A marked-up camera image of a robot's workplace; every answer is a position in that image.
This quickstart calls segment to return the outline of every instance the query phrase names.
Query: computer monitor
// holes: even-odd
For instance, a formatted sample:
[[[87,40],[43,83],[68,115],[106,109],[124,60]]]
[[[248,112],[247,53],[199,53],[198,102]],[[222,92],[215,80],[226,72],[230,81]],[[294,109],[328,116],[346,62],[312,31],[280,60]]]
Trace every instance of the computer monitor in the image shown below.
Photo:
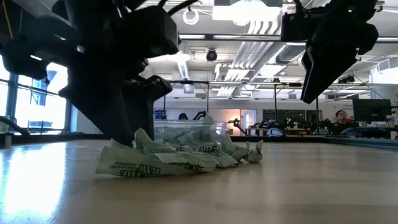
[[[353,100],[355,121],[386,121],[386,116],[391,115],[390,100]]]

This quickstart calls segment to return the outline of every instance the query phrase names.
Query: ceiling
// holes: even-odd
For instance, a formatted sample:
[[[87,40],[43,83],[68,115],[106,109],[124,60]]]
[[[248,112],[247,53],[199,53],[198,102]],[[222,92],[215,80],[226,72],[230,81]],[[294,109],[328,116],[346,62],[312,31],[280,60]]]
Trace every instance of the ceiling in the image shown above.
[[[35,16],[43,16],[52,14],[50,9],[56,0],[14,0],[24,9],[29,11]],[[181,0],[170,0],[169,2],[177,2]],[[214,12],[213,6],[217,0],[202,0],[201,4],[192,7],[198,11],[198,21],[194,25],[189,25],[184,21],[186,19],[194,18],[194,12],[188,12],[184,16],[185,10],[173,15],[173,20],[177,24],[180,34],[247,34],[250,32],[250,24],[245,26],[237,26],[233,21],[213,20],[211,15]],[[328,0],[301,0],[303,5],[309,4],[307,7],[322,6]],[[376,15],[369,21],[374,24],[380,36],[383,37],[398,37],[398,0],[385,0],[384,11],[376,13]],[[272,25],[280,25],[282,12],[272,22]],[[265,34],[278,34],[278,30],[271,32],[271,26]],[[188,71],[189,79],[191,80],[214,80],[217,77],[215,68],[218,63],[231,64],[236,58],[239,49],[243,46],[242,42],[235,41],[204,41],[204,40],[189,40],[183,41],[180,46],[182,54],[189,55],[189,60],[184,63],[177,62],[173,58],[165,60],[152,59],[149,60],[150,64],[143,73],[144,76],[160,75],[172,79],[181,79],[180,67],[185,66]],[[272,53],[277,53],[282,45],[274,44],[269,46],[268,50],[263,54],[256,55],[257,48],[264,47],[260,44],[252,45],[252,53],[247,53],[246,61],[250,61],[252,57],[258,57],[258,63],[255,64],[251,70],[247,72],[248,79],[255,82],[264,82],[272,77],[280,78],[282,82],[302,82],[305,76],[305,70],[301,66],[300,57],[294,58],[288,65],[283,66],[282,69],[277,69],[274,76],[268,77],[267,75],[258,74],[261,68],[267,65],[272,58]],[[209,49],[215,49],[219,62],[207,62],[206,54]],[[389,57],[398,56],[398,44],[376,44],[372,51],[363,56],[362,61],[355,64],[350,68],[350,72],[354,72],[363,81],[368,80],[369,69],[377,65],[377,62],[385,60]]]

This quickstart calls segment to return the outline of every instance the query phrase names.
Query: clear plastic container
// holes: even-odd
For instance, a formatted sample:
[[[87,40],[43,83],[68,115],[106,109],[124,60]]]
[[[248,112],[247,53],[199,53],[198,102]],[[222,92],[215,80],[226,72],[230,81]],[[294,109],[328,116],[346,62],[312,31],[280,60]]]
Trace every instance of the clear plastic container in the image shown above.
[[[225,122],[204,123],[191,120],[155,120],[155,142],[185,145],[187,141],[222,143],[227,132]]]

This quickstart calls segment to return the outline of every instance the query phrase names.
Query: table surface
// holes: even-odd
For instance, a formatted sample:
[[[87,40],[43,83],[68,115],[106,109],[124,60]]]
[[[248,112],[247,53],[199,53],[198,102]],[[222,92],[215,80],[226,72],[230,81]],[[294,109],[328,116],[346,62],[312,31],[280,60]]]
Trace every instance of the table surface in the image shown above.
[[[398,152],[272,143],[210,174],[93,175],[107,141],[0,150],[0,223],[396,223]]]

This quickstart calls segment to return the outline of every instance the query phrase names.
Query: security camera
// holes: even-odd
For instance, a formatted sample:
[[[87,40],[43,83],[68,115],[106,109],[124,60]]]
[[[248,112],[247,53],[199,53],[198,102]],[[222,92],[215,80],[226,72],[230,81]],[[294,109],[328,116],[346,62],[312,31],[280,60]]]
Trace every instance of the security camera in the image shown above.
[[[206,59],[208,62],[214,62],[217,60],[217,53],[215,49],[209,49],[206,55]]]

